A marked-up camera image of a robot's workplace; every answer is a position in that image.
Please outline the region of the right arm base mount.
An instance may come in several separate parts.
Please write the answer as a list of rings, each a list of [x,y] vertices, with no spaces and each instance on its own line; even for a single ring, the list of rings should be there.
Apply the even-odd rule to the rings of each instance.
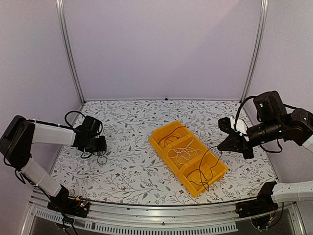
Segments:
[[[278,210],[278,204],[272,200],[273,188],[277,182],[266,182],[261,187],[256,199],[236,204],[235,212],[240,218],[246,218],[273,212],[273,215],[267,215],[263,218],[252,219],[252,225],[258,230],[270,228]]]

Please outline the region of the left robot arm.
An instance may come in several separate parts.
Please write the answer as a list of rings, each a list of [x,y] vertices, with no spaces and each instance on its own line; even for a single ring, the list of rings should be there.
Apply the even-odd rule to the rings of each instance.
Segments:
[[[68,198],[68,190],[33,154],[40,153],[47,159],[53,150],[62,146],[76,148],[82,153],[105,152],[107,143],[101,132],[102,123],[90,116],[86,116],[82,124],[70,127],[17,115],[0,138],[0,152],[7,166],[54,198],[53,203],[61,212],[69,212],[73,203]]]

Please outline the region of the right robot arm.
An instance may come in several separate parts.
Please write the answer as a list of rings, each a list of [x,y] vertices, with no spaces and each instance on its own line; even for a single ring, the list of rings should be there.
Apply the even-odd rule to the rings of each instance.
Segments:
[[[252,99],[257,111],[258,124],[247,127],[239,119],[239,112],[235,117],[219,119],[218,127],[228,134],[217,149],[241,153],[245,159],[254,157],[254,147],[261,147],[271,141],[292,141],[298,146],[312,152],[313,150],[313,115],[311,112],[291,107],[282,102],[277,91],[249,96],[242,101],[240,108]],[[312,181],[299,183],[266,182],[260,189],[257,199],[253,202],[256,213],[264,213],[272,203],[278,204],[292,201],[311,201],[313,199]]]

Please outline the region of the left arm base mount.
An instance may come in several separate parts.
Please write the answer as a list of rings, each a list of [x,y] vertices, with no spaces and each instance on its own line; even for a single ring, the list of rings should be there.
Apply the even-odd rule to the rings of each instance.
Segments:
[[[50,197],[47,208],[52,211],[86,218],[89,213],[90,199],[82,196],[70,197],[69,191],[63,185],[55,197]]]

